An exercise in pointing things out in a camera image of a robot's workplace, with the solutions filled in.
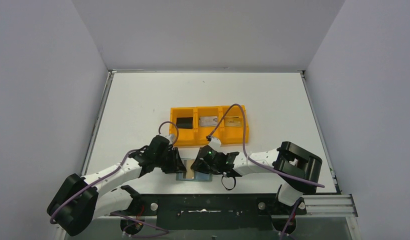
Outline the green card holder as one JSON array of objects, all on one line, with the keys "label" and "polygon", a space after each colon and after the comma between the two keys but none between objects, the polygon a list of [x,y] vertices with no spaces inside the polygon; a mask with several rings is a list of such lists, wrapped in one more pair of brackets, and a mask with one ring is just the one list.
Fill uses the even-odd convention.
[{"label": "green card holder", "polygon": [[179,172],[176,174],[176,181],[185,181],[185,182],[211,182],[212,175],[198,172],[191,169],[191,166],[194,163],[194,159],[191,158],[182,158],[182,163],[186,168],[186,172]]}]

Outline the silver VIP card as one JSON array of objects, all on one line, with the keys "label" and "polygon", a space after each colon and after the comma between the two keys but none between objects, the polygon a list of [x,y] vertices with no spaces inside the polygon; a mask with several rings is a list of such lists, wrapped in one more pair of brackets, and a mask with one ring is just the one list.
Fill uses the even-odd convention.
[{"label": "silver VIP card", "polygon": [[204,127],[216,127],[218,125],[219,119],[217,116],[200,116],[199,126]]}]

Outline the gold card with stripe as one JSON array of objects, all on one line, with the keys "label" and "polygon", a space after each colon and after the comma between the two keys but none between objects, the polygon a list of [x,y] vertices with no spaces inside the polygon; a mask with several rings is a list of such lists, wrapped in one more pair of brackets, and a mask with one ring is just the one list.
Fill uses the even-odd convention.
[{"label": "gold card with stripe", "polygon": [[224,118],[224,126],[241,128],[243,126],[243,120],[240,116],[226,116]]}]

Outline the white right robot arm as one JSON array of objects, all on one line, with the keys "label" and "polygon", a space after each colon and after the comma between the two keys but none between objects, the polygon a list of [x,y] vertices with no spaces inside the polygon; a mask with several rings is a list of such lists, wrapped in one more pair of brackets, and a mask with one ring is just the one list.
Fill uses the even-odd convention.
[{"label": "white right robot arm", "polygon": [[191,169],[227,178],[239,178],[249,174],[275,173],[284,183],[278,191],[278,202],[293,206],[304,194],[315,194],[323,161],[308,150],[283,141],[280,147],[246,155],[244,152],[218,152],[211,145],[201,147]]}]

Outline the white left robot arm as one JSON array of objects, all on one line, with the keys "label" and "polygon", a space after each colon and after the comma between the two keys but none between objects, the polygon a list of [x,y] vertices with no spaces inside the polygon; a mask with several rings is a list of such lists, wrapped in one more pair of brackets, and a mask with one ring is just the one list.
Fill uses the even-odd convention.
[{"label": "white left robot arm", "polygon": [[76,236],[99,217],[113,213],[137,214],[142,204],[141,195],[127,182],[156,168],[174,173],[181,162],[174,147],[176,139],[173,134],[156,135],[150,144],[128,151],[120,162],[106,169],[84,176],[69,175],[47,207],[49,222]]}]

